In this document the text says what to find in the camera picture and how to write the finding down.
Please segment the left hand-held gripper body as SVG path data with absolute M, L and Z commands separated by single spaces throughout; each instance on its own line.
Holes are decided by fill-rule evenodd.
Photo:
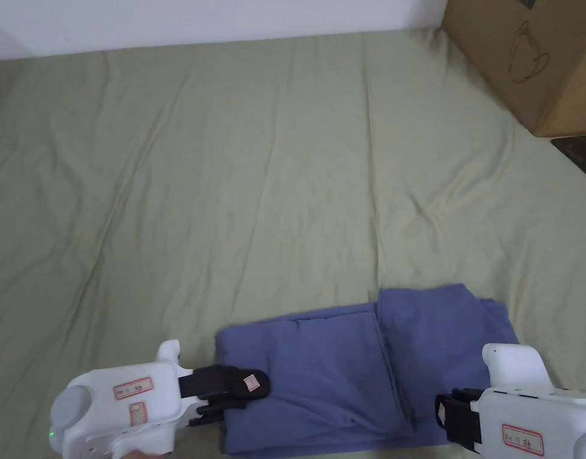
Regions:
M 134 450 L 167 455 L 176 432 L 198 417 L 184 398 L 180 342 L 163 342 L 153 362 L 93 369 L 74 378 L 50 408 L 50 448 L 62 458 L 122 458 Z

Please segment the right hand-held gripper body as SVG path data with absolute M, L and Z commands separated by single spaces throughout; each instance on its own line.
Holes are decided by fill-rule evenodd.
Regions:
M 516 344 L 486 344 L 490 387 L 471 402 L 482 458 L 586 458 L 586 390 L 557 388 L 539 353 Z

